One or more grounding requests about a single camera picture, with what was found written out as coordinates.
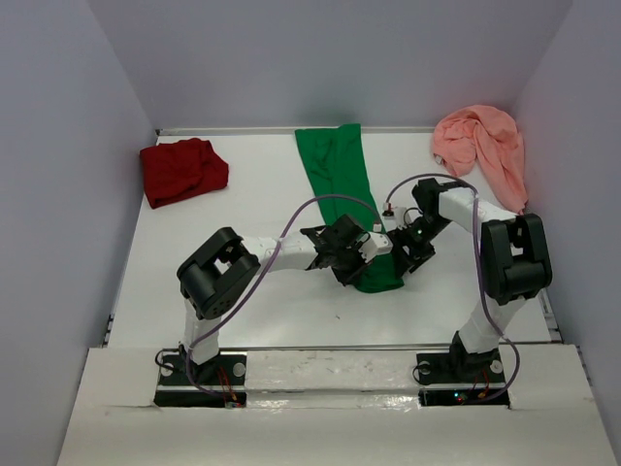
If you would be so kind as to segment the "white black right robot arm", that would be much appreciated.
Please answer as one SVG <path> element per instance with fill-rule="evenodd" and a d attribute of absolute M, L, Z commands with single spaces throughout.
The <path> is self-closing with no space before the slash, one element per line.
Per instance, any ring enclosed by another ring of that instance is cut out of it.
<path fill-rule="evenodd" d="M 479 301 L 455 332 L 447 351 L 420 355 L 413 371 L 423 385 L 469 383 L 491 375 L 500 363 L 500 343 L 517 312 L 552 282 L 542 220 L 486 203 L 457 178 L 411 177 L 416 218 L 385 201 L 383 216 L 394 222 L 388 236 L 398 277 L 412 274 L 436 253 L 433 241 L 451 223 L 473 237 Z"/>

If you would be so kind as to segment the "green t shirt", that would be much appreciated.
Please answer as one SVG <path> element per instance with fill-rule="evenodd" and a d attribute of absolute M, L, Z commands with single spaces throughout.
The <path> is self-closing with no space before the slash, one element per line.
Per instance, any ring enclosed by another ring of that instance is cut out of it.
<path fill-rule="evenodd" d="M 297 129 L 295 139 L 313 194 L 343 194 L 375 207 L 358 123 L 336 128 Z M 391 255 L 382 255 L 355 280 L 357 290 L 380 293 L 399 289 Z"/>

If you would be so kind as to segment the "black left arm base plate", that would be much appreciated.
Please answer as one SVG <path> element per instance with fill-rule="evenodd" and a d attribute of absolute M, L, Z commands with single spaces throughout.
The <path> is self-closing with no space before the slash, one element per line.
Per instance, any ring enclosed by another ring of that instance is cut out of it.
<path fill-rule="evenodd" d="M 153 403 L 160 408 L 237 409 L 246 405 L 246 355 L 222 352 L 201 366 L 190 363 L 194 382 L 185 373 L 185 355 L 162 350 L 155 356 L 158 379 Z"/>

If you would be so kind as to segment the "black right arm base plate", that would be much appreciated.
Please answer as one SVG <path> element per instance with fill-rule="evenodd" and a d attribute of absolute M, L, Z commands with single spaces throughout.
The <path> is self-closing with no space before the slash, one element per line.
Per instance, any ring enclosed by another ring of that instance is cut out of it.
<path fill-rule="evenodd" d="M 458 373 L 449 364 L 447 352 L 423 352 L 416 356 L 412 377 L 419 385 L 418 401 L 424 408 L 458 406 L 509 407 L 506 392 L 497 398 L 506 384 L 504 367 L 496 350 L 485 362 Z"/>

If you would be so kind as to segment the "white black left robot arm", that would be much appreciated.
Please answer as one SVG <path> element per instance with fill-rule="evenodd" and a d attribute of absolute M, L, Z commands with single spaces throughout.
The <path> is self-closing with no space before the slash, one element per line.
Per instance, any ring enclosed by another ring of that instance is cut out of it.
<path fill-rule="evenodd" d="M 247 302 L 267 274 L 329 269 L 339 283 L 354 285 L 377 257 L 391 250 L 387 236 L 365 230 L 349 215 L 277 238 L 218 229 L 177 270 L 186 308 L 181 354 L 189 382 L 202 383 L 202 373 L 219 355 L 223 318 Z"/>

